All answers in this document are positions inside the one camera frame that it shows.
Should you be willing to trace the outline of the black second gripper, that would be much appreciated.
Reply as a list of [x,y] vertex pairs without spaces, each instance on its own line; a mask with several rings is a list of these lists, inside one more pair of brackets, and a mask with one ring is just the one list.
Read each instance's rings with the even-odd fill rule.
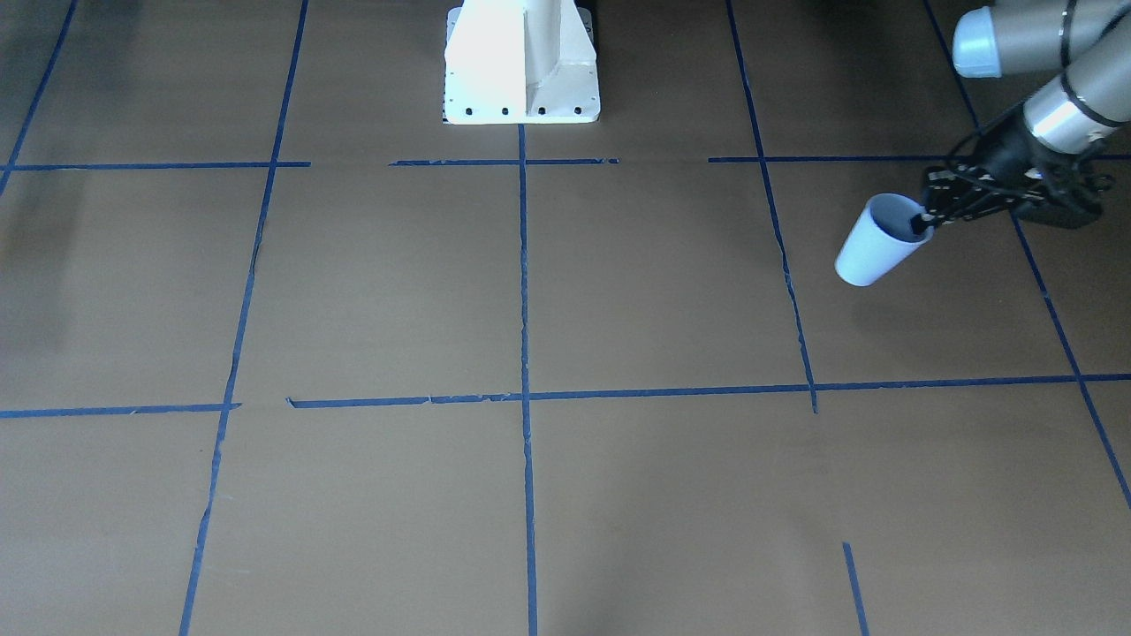
[[1100,198],[1113,178],[1093,161],[1107,141],[1086,141],[1080,154],[1047,148],[1021,119],[1005,119],[987,132],[957,141],[940,165],[922,173],[922,209],[909,221],[914,238],[958,220],[998,213],[1045,226],[1074,230],[1103,214]]

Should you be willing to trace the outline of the silver blue second robot arm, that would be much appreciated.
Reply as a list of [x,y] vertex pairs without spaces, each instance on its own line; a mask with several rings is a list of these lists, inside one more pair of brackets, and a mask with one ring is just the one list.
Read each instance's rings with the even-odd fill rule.
[[1005,212],[1078,229],[1102,215],[1108,177],[1091,162],[1130,117],[1126,1],[1000,1],[966,12],[951,60],[965,78],[1051,72],[1051,80],[922,174],[913,235]]

